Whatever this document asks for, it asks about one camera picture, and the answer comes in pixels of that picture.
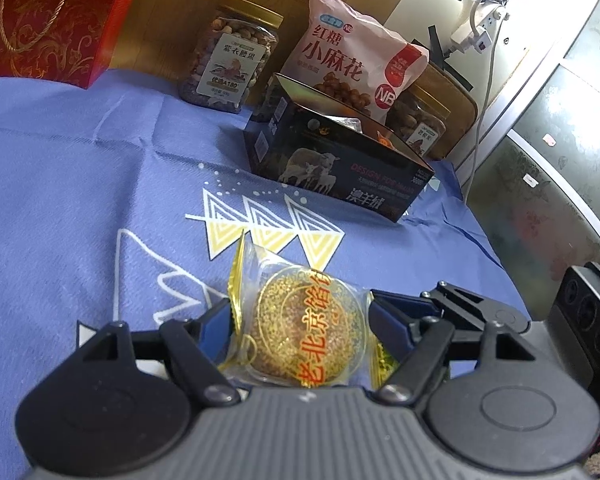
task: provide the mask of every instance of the blue oval logo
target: blue oval logo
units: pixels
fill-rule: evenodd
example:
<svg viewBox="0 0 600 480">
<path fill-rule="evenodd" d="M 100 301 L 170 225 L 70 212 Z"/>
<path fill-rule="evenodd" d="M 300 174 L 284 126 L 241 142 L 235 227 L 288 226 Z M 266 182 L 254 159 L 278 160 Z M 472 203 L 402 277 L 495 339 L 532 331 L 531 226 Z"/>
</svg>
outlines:
<svg viewBox="0 0 600 480">
<path fill-rule="evenodd" d="M 331 16 L 330 14 L 323 14 L 320 16 L 320 21 L 326 23 L 327 25 L 331 25 L 331 27 L 342 28 L 344 22 L 339 20 L 335 16 Z"/>
</svg>

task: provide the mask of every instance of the rope handle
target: rope handle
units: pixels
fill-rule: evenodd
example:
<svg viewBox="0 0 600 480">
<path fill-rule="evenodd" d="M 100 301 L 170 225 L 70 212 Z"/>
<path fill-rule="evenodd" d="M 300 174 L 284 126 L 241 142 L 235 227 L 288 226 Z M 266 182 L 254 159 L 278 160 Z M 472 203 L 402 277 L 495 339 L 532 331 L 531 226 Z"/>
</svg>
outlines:
<svg viewBox="0 0 600 480">
<path fill-rule="evenodd" d="M 60 0 L 58 2 L 58 5 L 56 6 L 56 10 L 54 10 L 54 13 L 51 15 L 51 18 L 49 19 L 49 21 L 46 22 L 45 28 L 42 29 L 42 32 L 37 34 L 36 37 L 33 38 L 33 40 L 29 41 L 29 43 L 25 44 L 24 46 L 15 47 L 11 44 L 11 42 L 7 38 L 7 35 L 4 33 L 4 20 L 2 17 L 2 15 L 4 13 L 4 0 L 0 0 L 0 37 L 2 38 L 2 42 L 4 43 L 4 46 L 9 51 L 13 52 L 14 54 L 19 54 L 21 52 L 24 52 L 25 50 L 29 50 L 32 46 L 34 46 L 37 42 L 39 42 L 45 36 L 45 34 L 47 34 L 49 32 L 49 29 L 52 27 L 52 25 L 56 21 L 58 14 L 60 14 L 60 10 L 62 10 L 62 6 L 64 6 L 65 1 L 66 0 Z"/>
</svg>

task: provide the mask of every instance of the power cord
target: power cord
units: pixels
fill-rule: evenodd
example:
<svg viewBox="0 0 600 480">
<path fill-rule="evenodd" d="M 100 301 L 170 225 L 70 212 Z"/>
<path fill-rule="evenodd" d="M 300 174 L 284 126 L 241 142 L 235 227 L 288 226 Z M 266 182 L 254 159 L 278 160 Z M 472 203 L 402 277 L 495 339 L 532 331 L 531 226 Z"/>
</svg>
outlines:
<svg viewBox="0 0 600 480">
<path fill-rule="evenodd" d="M 471 13 L 469 15 L 469 22 L 471 24 L 471 28 L 474 31 L 474 34 L 479 35 L 476 27 L 475 27 L 475 11 L 480 5 L 480 1 L 476 0 L 471 7 Z M 493 67 L 496 61 L 496 46 L 498 45 L 498 40 L 500 39 L 500 31 L 502 30 L 502 24 L 509 19 L 509 13 L 504 10 L 504 14 L 498 24 L 498 30 L 496 31 L 495 40 L 493 40 L 493 46 L 491 47 L 491 61 L 489 63 L 489 78 L 487 80 L 487 91 L 484 95 L 484 103 L 482 104 L 482 110 L 480 111 L 480 117 L 478 118 L 478 124 L 475 127 L 475 144 L 474 144 L 474 160 L 471 167 L 471 175 L 469 176 L 469 182 L 466 185 L 466 192 L 464 194 L 464 203 L 466 204 L 467 199 L 469 198 L 469 192 L 471 191 L 471 186 L 474 184 L 474 176 L 476 165 L 478 163 L 478 145 L 480 144 L 480 130 L 482 128 L 482 122 L 484 121 L 484 115 L 487 111 L 487 105 L 489 104 L 489 95 L 491 94 L 491 86 L 493 85 Z"/>
</svg>

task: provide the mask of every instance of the plastic jar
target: plastic jar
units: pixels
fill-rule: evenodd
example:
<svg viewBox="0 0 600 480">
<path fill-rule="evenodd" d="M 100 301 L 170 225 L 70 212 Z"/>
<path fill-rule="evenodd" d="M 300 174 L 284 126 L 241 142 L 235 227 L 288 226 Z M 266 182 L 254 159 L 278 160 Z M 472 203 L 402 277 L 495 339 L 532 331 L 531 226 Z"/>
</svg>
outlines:
<svg viewBox="0 0 600 480">
<path fill-rule="evenodd" d="M 446 132 L 450 111 L 416 84 L 394 102 L 386 124 L 418 155 L 426 155 Z"/>
<path fill-rule="evenodd" d="M 247 0 L 221 0 L 178 85 L 180 97 L 238 113 L 278 44 L 282 19 Z"/>
</svg>

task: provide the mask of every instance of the black cardboard box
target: black cardboard box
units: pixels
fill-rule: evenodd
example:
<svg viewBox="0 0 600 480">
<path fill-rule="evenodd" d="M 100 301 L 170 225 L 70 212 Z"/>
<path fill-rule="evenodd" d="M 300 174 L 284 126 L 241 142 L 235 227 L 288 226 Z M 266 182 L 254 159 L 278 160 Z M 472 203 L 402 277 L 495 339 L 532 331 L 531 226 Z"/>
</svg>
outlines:
<svg viewBox="0 0 600 480">
<path fill-rule="evenodd" d="M 433 176 L 382 124 L 281 74 L 244 131 L 251 171 L 397 221 Z"/>
</svg>

